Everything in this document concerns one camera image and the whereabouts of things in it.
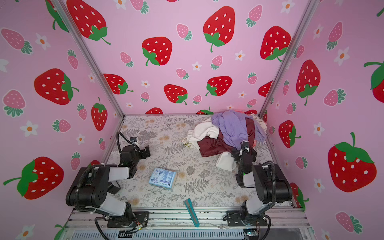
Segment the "white cloth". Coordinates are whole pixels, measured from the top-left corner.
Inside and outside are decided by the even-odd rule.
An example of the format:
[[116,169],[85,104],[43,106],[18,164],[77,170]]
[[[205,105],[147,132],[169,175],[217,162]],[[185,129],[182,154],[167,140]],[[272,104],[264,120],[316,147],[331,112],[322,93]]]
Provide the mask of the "white cloth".
[[[197,142],[201,141],[205,137],[217,139],[219,135],[219,128],[212,124],[212,118],[208,118],[200,124],[197,124],[193,130],[189,130],[186,139],[191,142],[197,150],[200,150]],[[222,170],[232,172],[236,168],[235,159],[232,157],[232,153],[223,152],[218,156],[216,167]]]

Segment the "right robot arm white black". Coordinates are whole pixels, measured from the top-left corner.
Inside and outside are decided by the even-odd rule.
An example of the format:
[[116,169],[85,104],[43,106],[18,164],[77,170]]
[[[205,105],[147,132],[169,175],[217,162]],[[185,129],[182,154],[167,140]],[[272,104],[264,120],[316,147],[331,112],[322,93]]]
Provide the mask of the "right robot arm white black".
[[277,203],[292,200],[292,188],[280,167],[272,161],[255,165],[257,153],[249,142],[242,142],[241,149],[232,156],[238,165],[237,184],[243,189],[255,189],[256,195],[245,200],[240,210],[227,212],[223,219],[229,226],[253,226],[265,220],[266,212]]

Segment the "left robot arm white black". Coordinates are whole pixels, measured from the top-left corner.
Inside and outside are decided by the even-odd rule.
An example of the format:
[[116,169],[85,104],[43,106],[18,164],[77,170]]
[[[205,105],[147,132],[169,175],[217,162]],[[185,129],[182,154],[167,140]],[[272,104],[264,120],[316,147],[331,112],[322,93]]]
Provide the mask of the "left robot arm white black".
[[130,203],[113,195],[121,190],[118,181],[132,179],[140,160],[151,156],[150,147],[140,149],[135,138],[127,139],[121,132],[117,132],[116,140],[120,163],[82,167],[66,195],[66,204],[78,212],[102,215],[109,228],[138,229],[146,224],[149,213],[135,213]]

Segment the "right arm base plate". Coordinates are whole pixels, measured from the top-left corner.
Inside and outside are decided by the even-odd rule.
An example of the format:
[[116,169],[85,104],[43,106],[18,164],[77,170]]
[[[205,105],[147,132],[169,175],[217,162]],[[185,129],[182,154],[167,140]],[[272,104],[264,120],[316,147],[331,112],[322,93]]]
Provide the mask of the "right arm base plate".
[[268,221],[265,217],[259,215],[249,215],[246,212],[226,211],[223,221],[230,227],[267,227]]

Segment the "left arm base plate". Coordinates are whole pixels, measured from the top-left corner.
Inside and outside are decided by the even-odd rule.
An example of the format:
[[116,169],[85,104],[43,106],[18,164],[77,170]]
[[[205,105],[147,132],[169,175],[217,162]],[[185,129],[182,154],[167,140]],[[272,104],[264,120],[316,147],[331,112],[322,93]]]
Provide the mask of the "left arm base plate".
[[107,228],[145,228],[149,220],[150,212],[134,211],[132,214],[124,214],[120,217],[111,217],[108,220]]

